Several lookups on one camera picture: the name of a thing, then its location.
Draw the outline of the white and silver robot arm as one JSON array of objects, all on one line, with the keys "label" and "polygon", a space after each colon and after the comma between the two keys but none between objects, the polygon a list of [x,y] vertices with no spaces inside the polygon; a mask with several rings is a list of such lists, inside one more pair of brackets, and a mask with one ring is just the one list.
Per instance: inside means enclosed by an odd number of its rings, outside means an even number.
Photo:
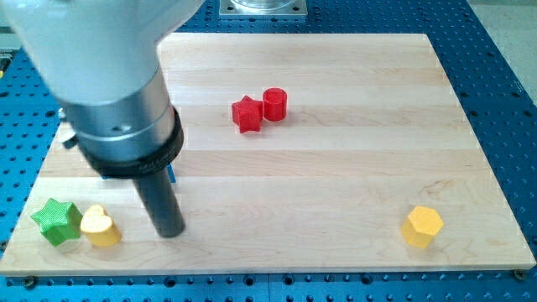
[{"label": "white and silver robot arm", "polygon": [[92,168],[132,179],[166,169],[183,143],[157,47],[201,0],[2,0]]}]

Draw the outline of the blue block behind arm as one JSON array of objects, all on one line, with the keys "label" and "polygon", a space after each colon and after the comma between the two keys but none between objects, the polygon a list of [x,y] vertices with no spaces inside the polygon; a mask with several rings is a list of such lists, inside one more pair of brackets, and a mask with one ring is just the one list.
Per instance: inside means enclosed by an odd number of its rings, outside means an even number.
[{"label": "blue block behind arm", "polygon": [[169,175],[170,182],[172,184],[176,183],[175,172],[174,172],[172,164],[168,164],[166,169],[167,169],[167,172],[168,172],[168,175]]}]

